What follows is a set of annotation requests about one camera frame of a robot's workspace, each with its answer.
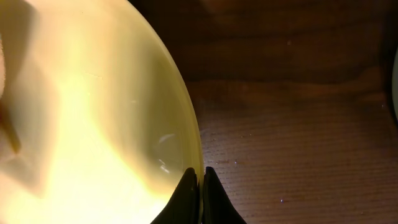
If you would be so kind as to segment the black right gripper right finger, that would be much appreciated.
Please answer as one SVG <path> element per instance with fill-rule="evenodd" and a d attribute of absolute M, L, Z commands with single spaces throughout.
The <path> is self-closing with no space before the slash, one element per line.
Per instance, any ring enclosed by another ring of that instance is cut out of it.
<path fill-rule="evenodd" d="M 236 211 L 214 168 L 206 167 L 203 185 L 203 224 L 246 224 Z"/>

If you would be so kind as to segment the yellow plate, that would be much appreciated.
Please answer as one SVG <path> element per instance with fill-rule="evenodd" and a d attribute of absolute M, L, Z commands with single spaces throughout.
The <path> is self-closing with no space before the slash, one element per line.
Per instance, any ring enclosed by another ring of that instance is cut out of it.
<path fill-rule="evenodd" d="M 169 51 L 128 1 L 2 1 L 1 222 L 150 223 L 203 155 Z"/>

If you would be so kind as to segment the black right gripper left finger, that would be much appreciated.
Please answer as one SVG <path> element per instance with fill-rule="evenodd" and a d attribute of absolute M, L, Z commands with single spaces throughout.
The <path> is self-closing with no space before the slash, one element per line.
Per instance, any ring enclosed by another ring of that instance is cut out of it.
<path fill-rule="evenodd" d="M 185 170 L 170 200 L 151 224 L 197 224 L 199 189 L 194 168 Z"/>

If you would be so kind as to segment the green yellow sponge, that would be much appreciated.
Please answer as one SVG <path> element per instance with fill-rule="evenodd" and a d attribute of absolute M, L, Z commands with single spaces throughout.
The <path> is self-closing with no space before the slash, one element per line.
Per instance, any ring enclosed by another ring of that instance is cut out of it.
<path fill-rule="evenodd" d="M 6 82 L 6 66 L 5 66 L 2 39 L 0 39 L 0 98 L 2 98 L 4 94 L 5 82 Z"/>

